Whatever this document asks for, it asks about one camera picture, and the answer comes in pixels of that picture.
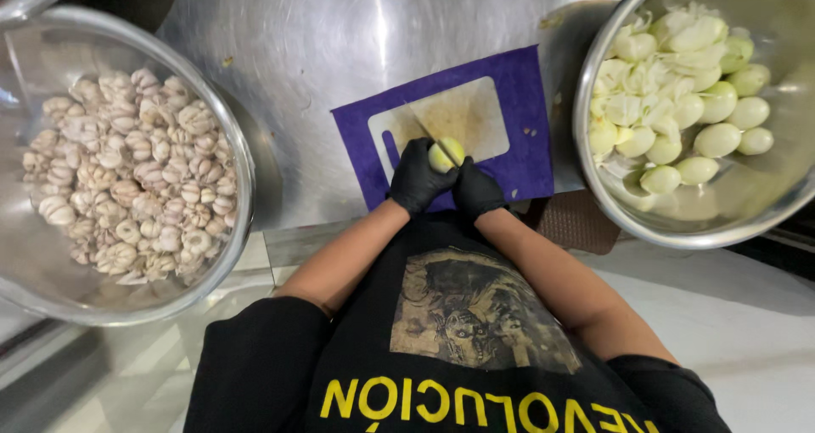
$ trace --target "purple cloth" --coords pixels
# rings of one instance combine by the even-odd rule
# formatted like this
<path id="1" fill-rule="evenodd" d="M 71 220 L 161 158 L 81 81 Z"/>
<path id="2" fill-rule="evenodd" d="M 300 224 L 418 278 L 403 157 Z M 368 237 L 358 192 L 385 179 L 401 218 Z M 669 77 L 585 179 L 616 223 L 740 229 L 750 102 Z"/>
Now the purple cloth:
<path id="1" fill-rule="evenodd" d="M 491 76 L 495 82 L 509 150 L 479 162 L 478 167 L 498 181 L 507 201 L 554 194 L 544 85 L 540 79 L 537 45 L 534 45 L 449 68 L 331 110 L 368 210 L 381 204 L 390 188 L 368 129 L 368 119 L 484 76 Z M 447 192 L 433 201 L 429 211 L 454 208 L 452 194 Z"/>

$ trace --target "floor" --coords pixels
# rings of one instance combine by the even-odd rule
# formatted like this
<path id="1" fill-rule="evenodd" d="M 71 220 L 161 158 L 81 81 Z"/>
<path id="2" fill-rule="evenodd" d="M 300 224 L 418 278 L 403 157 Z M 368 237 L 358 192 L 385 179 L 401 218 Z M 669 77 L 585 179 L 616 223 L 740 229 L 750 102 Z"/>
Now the floor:
<path id="1" fill-rule="evenodd" d="M 180 432 L 205 325 L 268 296 L 296 268 L 270 269 L 265 254 L 262 235 L 253 235 L 230 278 L 175 320 L 89 334 L 96 350 L 77 357 L 86 367 L 54 371 L 51 384 L 74 380 L 79 388 L 50 390 L 25 406 L 14 399 L 25 393 L 26 380 L 10 387 L 17 393 L 0 393 L 0 431 Z M 810 429 L 812 284 L 725 250 L 667 250 L 626 240 L 606 256 L 574 254 L 710 385 L 733 431 Z"/>

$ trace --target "graphic print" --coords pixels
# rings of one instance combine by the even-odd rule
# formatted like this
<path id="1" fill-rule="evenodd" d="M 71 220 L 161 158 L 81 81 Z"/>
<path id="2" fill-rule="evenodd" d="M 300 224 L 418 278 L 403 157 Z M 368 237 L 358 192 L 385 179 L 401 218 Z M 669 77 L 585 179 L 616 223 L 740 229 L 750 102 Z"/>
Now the graphic print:
<path id="1" fill-rule="evenodd" d="M 581 365 L 518 272 L 455 249 L 408 258 L 391 351 L 482 369 L 533 366 L 574 374 Z"/>

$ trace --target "shirt sleeve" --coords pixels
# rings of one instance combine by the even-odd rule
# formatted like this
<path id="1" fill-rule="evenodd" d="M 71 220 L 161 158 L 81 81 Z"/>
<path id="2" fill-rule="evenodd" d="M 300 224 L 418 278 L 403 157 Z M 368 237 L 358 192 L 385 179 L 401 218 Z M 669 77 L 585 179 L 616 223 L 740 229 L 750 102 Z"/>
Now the shirt sleeve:
<path id="1" fill-rule="evenodd" d="M 207 326 L 184 431 L 294 430 L 331 335 L 299 298 L 266 298 Z"/>
<path id="2" fill-rule="evenodd" d="M 708 386 L 690 369 L 644 355 L 606 362 L 650 410 L 660 433 L 729 433 Z"/>

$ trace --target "black t-shirt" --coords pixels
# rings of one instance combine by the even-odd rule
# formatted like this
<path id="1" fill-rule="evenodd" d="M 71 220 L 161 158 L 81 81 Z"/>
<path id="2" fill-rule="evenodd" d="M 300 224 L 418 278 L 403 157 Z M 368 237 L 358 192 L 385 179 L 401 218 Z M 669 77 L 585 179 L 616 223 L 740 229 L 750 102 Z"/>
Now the black t-shirt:
<path id="1" fill-rule="evenodd" d="M 269 298 L 211 323 L 185 431 L 729 431 L 696 374 L 600 361 L 456 218 L 411 221 L 333 321 Z"/>

